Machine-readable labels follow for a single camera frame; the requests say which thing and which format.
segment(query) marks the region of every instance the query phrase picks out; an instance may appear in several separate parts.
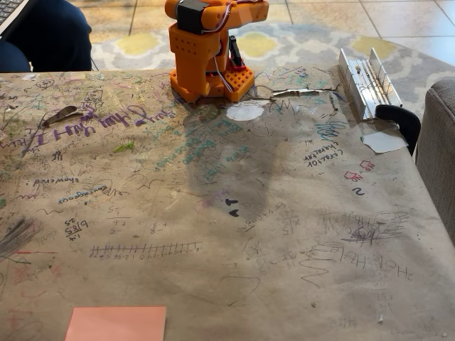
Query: table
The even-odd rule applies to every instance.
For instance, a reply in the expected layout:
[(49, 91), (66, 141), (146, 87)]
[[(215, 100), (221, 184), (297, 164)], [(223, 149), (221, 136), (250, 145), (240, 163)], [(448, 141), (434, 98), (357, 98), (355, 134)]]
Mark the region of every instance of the table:
[(186, 104), (165, 70), (2, 75), (3, 341), (117, 305), (165, 305), (165, 340), (454, 337), (454, 248), (407, 150), (361, 143), (335, 60), (255, 77)]

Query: white paper scrap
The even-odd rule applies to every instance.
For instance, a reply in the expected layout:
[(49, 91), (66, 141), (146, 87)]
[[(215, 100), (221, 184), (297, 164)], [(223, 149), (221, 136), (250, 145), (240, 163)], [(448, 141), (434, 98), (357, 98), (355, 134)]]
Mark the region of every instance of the white paper scrap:
[(396, 126), (371, 135), (364, 135), (360, 139), (376, 153), (397, 151), (409, 146)]
[(262, 115), (264, 104), (270, 103), (267, 100), (262, 101), (244, 101), (232, 105), (227, 109), (226, 116), (234, 121), (249, 121)]
[(36, 78), (39, 77), (38, 73), (29, 73), (25, 76), (23, 76), (22, 80), (36, 80)]

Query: pink sticky note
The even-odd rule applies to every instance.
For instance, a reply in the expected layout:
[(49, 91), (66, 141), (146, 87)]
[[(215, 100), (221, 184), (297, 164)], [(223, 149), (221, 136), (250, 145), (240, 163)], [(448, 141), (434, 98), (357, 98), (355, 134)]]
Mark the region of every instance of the pink sticky note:
[(163, 341), (166, 307), (74, 308), (65, 341)]

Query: black clamp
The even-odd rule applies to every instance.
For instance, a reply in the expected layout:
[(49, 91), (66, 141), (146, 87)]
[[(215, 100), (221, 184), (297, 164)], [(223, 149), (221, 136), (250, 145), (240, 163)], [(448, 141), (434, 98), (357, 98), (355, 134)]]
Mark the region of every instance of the black clamp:
[(414, 153), (417, 139), (420, 135), (420, 120), (413, 112), (390, 104), (379, 104), (376, 106), (375, 116), (379, 119), (394, 121), (400, 128), (400, 133), (405, 138), (407, 150)]
[(229, 51), (231, 55), (231, 61), (234, 63), (234, 66), (243, 66), (243, 60), (240, 57), (240, 51), (237, 46), (237, 39), (234, 36), (229, 36)]

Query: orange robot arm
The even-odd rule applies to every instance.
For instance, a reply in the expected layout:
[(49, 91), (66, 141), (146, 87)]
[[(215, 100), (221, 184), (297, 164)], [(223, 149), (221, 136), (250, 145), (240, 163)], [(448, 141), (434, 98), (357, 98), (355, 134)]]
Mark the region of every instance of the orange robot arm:
[(172, 87), (187, 102), (194, 102), (199, 96), (240, 100), (253, 86), (254, 78), (249, 69), (245, 79), (236, 76), (238, 79), (234, 80), (233, 73), (229, 73), (238, 68), (230, 67), (230, 45), (233, 42), (235, 50), (237, 46), (228, 29), (263, 21), (268, 10), (269, 3), (262, 0), (166, 0), (166, 14), (177, 19), (169, 28), (171, 51), (176, 55)]

